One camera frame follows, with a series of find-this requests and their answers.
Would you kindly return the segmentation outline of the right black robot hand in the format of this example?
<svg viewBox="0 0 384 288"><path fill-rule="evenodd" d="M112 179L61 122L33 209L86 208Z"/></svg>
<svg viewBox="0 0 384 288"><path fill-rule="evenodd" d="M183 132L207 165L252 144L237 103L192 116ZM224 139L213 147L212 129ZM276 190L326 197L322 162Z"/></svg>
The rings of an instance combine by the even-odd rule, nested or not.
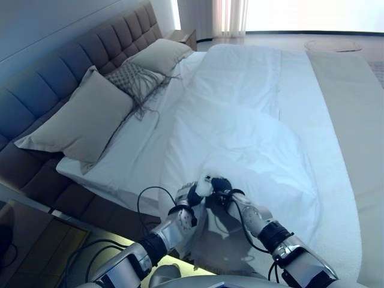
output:
<svg viewBox="0 0 384 288"><path fill-rule="evenodd" d="M225 208L230 205L234 194L245 195L240 189L232 188L231 183L226 178L212 178L212 197L215 202Z"/></svg>

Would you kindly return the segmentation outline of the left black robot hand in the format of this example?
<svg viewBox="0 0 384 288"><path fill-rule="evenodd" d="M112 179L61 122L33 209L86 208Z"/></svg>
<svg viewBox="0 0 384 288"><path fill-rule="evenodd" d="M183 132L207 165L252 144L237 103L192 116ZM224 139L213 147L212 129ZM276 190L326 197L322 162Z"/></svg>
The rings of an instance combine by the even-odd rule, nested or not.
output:
<svg viewBox="0 0 384 288"><path fill-rule="evenodd" d="M203 196L197 193L198 187L199 183L197 181L183 185L176 193L175 203L188 207L199 205L203 200Z"/></svg>

